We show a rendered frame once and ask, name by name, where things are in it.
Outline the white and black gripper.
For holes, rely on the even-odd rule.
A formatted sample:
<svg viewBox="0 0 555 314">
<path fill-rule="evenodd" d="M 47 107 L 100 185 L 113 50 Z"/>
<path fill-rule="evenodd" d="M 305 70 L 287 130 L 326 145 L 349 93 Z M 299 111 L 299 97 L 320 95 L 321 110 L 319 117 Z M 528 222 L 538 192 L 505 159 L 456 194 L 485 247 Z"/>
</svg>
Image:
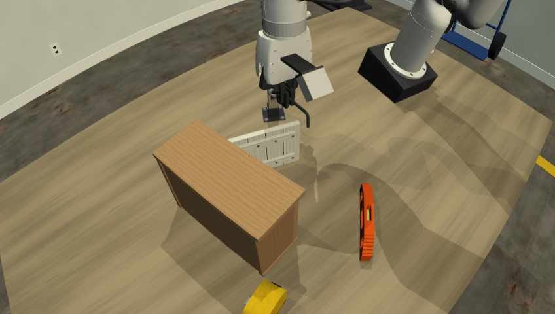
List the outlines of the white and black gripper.
<svg viewBox="0 0 555 314">
<path fill-rule="evenodd" d="M 274 37 L 263 30 L 259 31 L 255 54 L 256 74 L 260 76 L 259 87 L 262 90 L 276 90 L 277 102 L 286 109 L 294 105 L 289 97 L 295 100 L 295 89 L 298 88 L 295 76 L 298 73 L 280 58 L 294 53 L 312 64 L 312 40 L 308 26 L 304 33 L 295 37 Z"/>
</svg>

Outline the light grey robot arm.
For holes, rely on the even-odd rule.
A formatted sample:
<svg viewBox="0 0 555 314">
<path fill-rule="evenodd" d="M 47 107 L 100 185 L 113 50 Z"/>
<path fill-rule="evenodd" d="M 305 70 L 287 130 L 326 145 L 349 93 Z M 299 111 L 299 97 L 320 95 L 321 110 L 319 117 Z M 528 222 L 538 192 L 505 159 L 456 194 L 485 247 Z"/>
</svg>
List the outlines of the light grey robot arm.
<svg viewBox="0 0 555 314">
<path fill-rule="evenodd" d="M 307 1 L 344 5 L 352 0 L 261 0 L 263 31 L 274 37 L 304 33 L 307 19 L 311 17 Z M 395 42 L 384 49 L 385 62 L 402 77 L 420 79 L 426 72 L 425 61 L 433 54 L 452 15 L 467 29 L 479 29 L 488 23 L 503 1 L 415 0 Z M 295 77 L 306 102 L 334 92 L 322 65 L 316 67 L 296 53 L 280 60 L 298 73 Z"/>
</svg>

